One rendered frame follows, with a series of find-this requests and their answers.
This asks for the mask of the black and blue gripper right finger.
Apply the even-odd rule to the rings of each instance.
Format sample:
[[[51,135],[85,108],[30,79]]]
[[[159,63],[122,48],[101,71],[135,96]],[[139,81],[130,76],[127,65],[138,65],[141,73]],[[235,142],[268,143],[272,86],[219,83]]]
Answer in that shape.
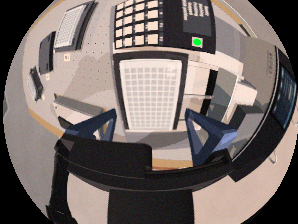
[[[213,152],[227,149],[238,134],[233,126],[189,108],[186,108],[184,117],[193,166],[202,165]],[[196,133],[192,120],[208,133],[208,139],[204,145]]]

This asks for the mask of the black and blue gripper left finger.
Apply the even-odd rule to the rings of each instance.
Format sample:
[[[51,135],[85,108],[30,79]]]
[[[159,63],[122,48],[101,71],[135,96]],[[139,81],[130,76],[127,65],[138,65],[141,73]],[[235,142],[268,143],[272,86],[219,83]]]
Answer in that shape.
[[[64,133],[76,135],[77,137],[94,139],[93,133],[109,121],[102,140],[113,141],[116,120],[117,114],[115,108],[113,108],[100,115],[89,118],[70,127],[67,127]]]

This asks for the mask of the white well plate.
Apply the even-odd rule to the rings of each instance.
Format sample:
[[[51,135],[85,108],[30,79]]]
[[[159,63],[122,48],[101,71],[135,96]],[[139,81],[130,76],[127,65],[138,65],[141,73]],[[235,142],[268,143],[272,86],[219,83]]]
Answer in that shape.
[[[131,59],[121,60],[119,64],[129,129],[172,130],[180,87],[181,61]]]
[[[64,14],[56,35],[54,48],[72,45],[76,28],[85,7],[86,5],[82,5]]]
[[[30,81],[29,81],[30,80]],[[30,83],[31,82],[31,83]],[[30,83],[30,84],[29,84]],[[35,90],[35,86],[34,86],[34,83],[33,83],[33,80],[32,80],[32,77],[31,75],[29,74],[28,76],[28,87],[29,87],[29,90],[30,90],[30,93],[32,95],[32,98],[33,100],[36,98],[36,90]]]

